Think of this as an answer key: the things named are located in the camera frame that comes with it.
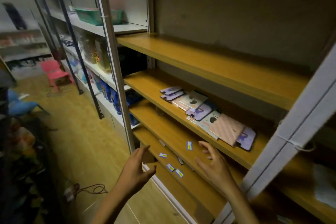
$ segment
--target blue chair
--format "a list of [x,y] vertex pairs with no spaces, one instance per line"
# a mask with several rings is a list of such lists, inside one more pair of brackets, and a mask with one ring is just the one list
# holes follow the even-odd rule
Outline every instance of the blue chair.
[[11,116],[23,116],[28,113],[30,113],[36,106],[38,106],[42,111],[46,112],[50,115],[49,112],[47,112],[45,109],[43,109],[37,102],[35,101],[29,101],[24,102],[19,100],[18,95],[13,90],[8,90],[8,109],[9,109],[9,115]]

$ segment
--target green plastic basket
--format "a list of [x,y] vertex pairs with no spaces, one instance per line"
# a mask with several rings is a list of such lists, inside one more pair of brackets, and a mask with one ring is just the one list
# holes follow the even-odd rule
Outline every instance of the green plastic basket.
[[[81,21],[90,23],[92,25],[101,26],[103,25],[103,20],[100,16],[99,9],[82,9],[75,8],[77,15]],[[111,9],[113,25],[121,24],[122,10]]]

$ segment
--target zip tie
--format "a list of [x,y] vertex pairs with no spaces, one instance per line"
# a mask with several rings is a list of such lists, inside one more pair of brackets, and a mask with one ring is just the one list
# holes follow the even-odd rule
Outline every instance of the zip tie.
[[289,140],[283,138],[282,136],[279,136],[279,135],[276,135],[276,136],[280,137],[281,139],[283,139],[283,140],[289,142],[290,144],[294,145],[295,149],[297,149],[298,151],[311,152],[311,151],[316,149],[316,144],[314,142],[311,142],[313,144],[313,147],[311,149],[306,150],[306,149],[302,148],[300,145],[298,145],[298,144],[296,144],[292,141],[289,141]]

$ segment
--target pink chair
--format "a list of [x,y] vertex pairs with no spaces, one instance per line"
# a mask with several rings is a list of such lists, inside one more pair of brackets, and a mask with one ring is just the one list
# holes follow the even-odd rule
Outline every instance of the pink chair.
[[47,73],[48,80],[49,80],[49,86],[50,87],[54,86],[56,91],[58,91],[58,88],[54,80],[58,78],[69,76],[71,82],[75,84],[73,78],[67,72],[63,72],[60,69],[60,65],[56,60],[43,61],[41,62],[41,67],[43,71]]

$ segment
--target floor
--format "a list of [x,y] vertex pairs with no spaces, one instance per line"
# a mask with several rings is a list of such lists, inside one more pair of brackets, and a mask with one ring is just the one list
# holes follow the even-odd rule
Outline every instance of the floor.
[[[18,93],[28,93],[26,101],[40,103],[51,115],[36,110],[50,129],[50,150],[54,156],[55,183],[68,223],[89,224],[105,194],[82,192],[75,201],[65,203],[64,190],[71,183],[81,187],[103,183],[107,190],[115,184],[129,156],[127,143],[119,137],[106,119],[99,120],[94,105],[79,95],[72,84],[56,93],[48,86],[47,77],[40,75],[18,82]],[[121,211],[117,224],[185,224],[157,187],[149,181]]]

